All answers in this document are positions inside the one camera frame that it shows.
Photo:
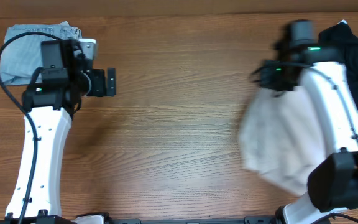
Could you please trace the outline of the beige khaki shorts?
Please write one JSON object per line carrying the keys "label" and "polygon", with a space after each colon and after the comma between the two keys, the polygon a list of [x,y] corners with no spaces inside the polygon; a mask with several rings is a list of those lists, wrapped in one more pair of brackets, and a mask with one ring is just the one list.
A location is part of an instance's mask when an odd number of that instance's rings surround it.
{"label": "beige khaki shorts", "polygon": [[239,146],[245,169],[303,195],[308,176],[326,158],[323,132],[305,88],[283,95],[261,88],[242,118]]}

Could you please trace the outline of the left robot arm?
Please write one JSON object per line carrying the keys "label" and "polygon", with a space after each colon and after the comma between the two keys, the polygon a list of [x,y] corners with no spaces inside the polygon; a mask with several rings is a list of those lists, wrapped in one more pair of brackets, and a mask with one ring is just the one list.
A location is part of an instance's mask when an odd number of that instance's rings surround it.
{"label": "left robot arm", "polygon": [[71,223],[62,217],[63,150],[83,96],[114,96],[115,70],[93,68],[94,39],[44,41],[42,65],[22,94],[25,137],[16,188],[1,223]]}

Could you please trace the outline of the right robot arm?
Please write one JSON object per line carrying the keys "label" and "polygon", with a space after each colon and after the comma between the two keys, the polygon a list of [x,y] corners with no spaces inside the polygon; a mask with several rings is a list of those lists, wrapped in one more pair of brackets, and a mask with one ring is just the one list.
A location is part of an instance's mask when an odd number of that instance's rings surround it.
{"label": "right robot arm", "polygon": [[310,21],[287,25],[278,59],[257,70],[260,97],[254,162],[269,180],[301,192],[271,223],[321,223],[358,208],[358,114],[333,46],[319,45]]}

